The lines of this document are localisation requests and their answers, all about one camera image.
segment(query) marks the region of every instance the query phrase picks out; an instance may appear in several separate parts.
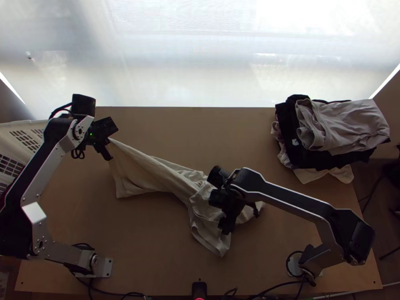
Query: folded clothes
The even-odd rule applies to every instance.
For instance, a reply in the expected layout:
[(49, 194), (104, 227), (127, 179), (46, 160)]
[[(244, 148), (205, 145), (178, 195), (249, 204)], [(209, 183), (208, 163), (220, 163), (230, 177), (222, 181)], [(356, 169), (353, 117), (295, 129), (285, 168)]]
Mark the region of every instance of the folded clothes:
[[(208, 250), (223, 257), (231, 245), (231, 235), (221, 234), (218, 223), (225, 214), (209, 205), (215, 187), (207, 176), (167, 160), (144, 154), (112, 138), (107, 146), (113, 159), (108, 162), (115, 181), (116, 197), (124, 198), (150, 192), (175, 194), (187, 207), (191, 233)], [(256, 202), (260, 210), (264, 202)], [(253, 209), (245, 206), (236, 224), (253, 217)]]
[(290, 162), (288, 154), (286, 153), (286, 147), (284, 143), (283, 136), (281, 134), (281, 130), (279, 128), (279, 123), (277, 121), (272, 123), (271, 127), (271, 135), (278, 141), (280, 152), (277, 155), (279, 161), (285, 167), (292, 169), (298, 180), (302, 184), (307, 184), (314, 180), (320, 179), (321, 177), (325, 176), (326, 174), (331, 174), (332, 176), (336, 177), (338, 180), (345, 184), (349, 184), (353, 181), (354, 175), (352, 171), (352, 167), (347, 164), (342, 168), (334, 167), (330, 170), (320, 170), (317, 171), (315, 168), (298, 168), (296, 165), (293, 165)]
[(295, 103), (304, 148), (332, 155), (373, 149), (389, 138), (389, 125), (373, 99), (331, 102), (308, 98)]
[[(275, 105), (276, 117), (279, 122), (279, 128), (283, 136), (286, 153), (290, 162), (300, 169), (330, 170), (333, 168), (343, 168), (354, 162), (368, 162), (375, 148), (365, 151), (352, 151), (339, 155), (332, 155), (328, 151), (311, 151), (304, 148), (302, 141), (297, 135), (297, 129), (300, 127), (296, 113), (296, 101), (309, 99), (307, 95), (292, 95), (286, 102)], [(347, 101), (326, 102), (315, 100), (324, 105), (330, 106), (332, 103), (345, 103)]]

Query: laundry basket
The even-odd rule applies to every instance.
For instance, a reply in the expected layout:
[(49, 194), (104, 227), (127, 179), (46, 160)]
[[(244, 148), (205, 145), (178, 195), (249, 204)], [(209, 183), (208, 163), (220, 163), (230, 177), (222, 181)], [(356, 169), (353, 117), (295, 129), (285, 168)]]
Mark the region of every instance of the laundry basket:
[(0, 124), (0, 195), (41, 146), (47, 123), (26, 120)]

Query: white cloth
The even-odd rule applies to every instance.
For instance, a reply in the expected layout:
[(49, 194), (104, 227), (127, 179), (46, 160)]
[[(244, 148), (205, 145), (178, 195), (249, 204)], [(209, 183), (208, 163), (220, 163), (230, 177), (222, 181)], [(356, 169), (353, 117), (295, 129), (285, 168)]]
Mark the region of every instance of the white cloth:
[(389, 138), (389, 125), (373, 99), (324, 104), (310, 99), (295, 104), (304, 148), (332, 155), (375, 148)]
[[(231, 235), (221, 234), (218, 222), (224, 213), (209, 205), (211, 190), (207, 176), (197, 170), (144, 154), (110, 138), (107, 146), (113, 156), (108, 164), (115, 180), (116, 197), (124, 198), (150, 192), (169, 192), (187, 207), (192, 235), (211, 252), (223, 257), (231, 244)], [(263, 202), (256, 202), (260, 210)], [(253, 217), (253, 209), (245, 206), (236, 224)]]
[(345, 184), (349, 184), (353, 181), (354, 175), (353, 175), (352, 167), (349, 164), (345, 165), (342, 168), (334, 167), (330, 170), (321, 170), (321, 171), (317, 171), (315, 168), (296, 168), (296, 166), (294, 166), (291, 163), (289, 156), (286, 153), (285, 143), (284, 143), (283, 137), (281, 135), (279, 123), (277, 121), (272, 122), (271, 135), (279, 143), (280, 152), (277, 155), (279, 161), (285, 167), (292, 169), (294, 174), (296, 175), (296, 177), (298, 178), (298, 180), (300, 180), (300, 182), (302, 184), (305, 185), (309, 182), (320, 179), (321, 177), (325, 176), (326, 174), (331, 174), (332, 176), (336, 177), (337, 179), (339, 179), (341, 182), (343, 182)]

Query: clothing pile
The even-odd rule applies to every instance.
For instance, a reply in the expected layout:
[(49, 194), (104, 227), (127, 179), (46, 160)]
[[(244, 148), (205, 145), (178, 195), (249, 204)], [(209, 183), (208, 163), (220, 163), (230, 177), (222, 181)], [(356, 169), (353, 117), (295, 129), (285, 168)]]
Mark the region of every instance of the clothing pile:
[[(108, 151), (113, 156), (108, 164), (115, 180), (116, 197), (125, 198), (151, 192), (173, 193), (187, 207), (191, 234), (204, 247), (223, 257), (231, 245), (231, 235), (218, 228), (225, 215), (220, 208), (209, 205), (215, 187), (207, 182), (202, 171), (147, 155), (110, 138)], [(258, 210), (264, 202), (255, 203)], [(242, 224), (253, 218), (253, 209), (245, 206), (236, 219)]]
[(368, 162), (379, 144), (390, 141), (373, 99), (327, 102), (296, 94), (275, 109), (271, 135), (280, 146), (277, 157), (303, 184), (328, 173), (350, 183), (349, 164)]

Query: wooden table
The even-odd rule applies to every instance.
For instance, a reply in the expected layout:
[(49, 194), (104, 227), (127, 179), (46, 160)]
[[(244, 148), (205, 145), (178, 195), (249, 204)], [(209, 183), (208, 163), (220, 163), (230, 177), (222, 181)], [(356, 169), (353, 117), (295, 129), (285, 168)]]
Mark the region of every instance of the wooden table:
[[(270, 135), (273, 108), (98, 107), (96, 116), (111, 116), (119, 127), (112, 137), (146, 154), (206, 174), (214, 165), (229, 171), (249, 167), (274, 184), (361, 215), (351, 184), (326, 175), (303, 185), (281, 165)], [(110, 292), (189, 295), (192, 282), (201, 279), (210, 295), (234, 287), (239, 295), (251, 295), (293, 280), (285, 269), (287, 255), (321, 242), (313, 223), (267, 205), (260, 218), (236, 228), (228, 253), (220, 258), (192, 237), (187, 209), (172, 194), (123, 199), (115, 194), (108, 163), (90, 148), (84, 160), (64, 159), (40, 200), (53, 238), (89, 243), (114, 258), (112, 276), (95, 285)], [(316, 282), (305, 293), (382, 288), (372, 251), (365, 265), (327, 268)], [(87, 293), (65, 267), (48, 261), (23, 261), (15, 289)]]

